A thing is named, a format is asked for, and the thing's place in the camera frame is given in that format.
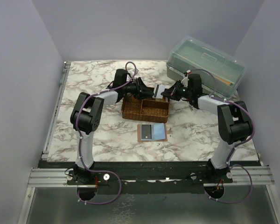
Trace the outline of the black credit card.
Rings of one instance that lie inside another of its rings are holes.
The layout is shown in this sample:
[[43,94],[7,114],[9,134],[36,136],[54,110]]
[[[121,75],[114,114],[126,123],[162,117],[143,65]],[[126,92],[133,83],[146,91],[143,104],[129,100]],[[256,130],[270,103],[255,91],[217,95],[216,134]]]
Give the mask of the black credit card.
[[151,140],[152,139],[152,126],[151,125],[141,125],[141,139]]

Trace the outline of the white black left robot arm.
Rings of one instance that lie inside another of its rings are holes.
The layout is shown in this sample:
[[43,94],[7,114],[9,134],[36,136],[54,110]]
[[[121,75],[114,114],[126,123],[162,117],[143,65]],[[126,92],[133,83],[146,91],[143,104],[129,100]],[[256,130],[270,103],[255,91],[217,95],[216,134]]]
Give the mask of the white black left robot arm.
[[127,94],[136,99],[152,98],[154,95],[140,77],[134,79],[131,76],[130,80],[127,80],[128,75],[130,73],[126,69],[117,69],[114,80],[105,90],[92,95],[82,92],[78,96],[70,122],[78,137],[77,159],[73,172],[83,184],[90,184],[94,180],[94,173],[90,170],[94,164],[93,136],[100,124],[103,108],[119,102]]

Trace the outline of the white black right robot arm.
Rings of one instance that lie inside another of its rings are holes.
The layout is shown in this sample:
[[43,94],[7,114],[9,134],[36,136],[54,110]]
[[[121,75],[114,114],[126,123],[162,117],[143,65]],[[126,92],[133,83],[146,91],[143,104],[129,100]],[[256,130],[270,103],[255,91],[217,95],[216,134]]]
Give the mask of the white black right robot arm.
[[188,74],[187,82],[185,86],[178,80],[161,95],[175,101],[184,98],[194,108],[217,115],[221,140],[207,162],[205,171],[206,179],[215,183],[230,170],[229,164],[235,149],[253,137],[253,122],[243,101],[232,102],[203,93],[202,79],[198,74]]

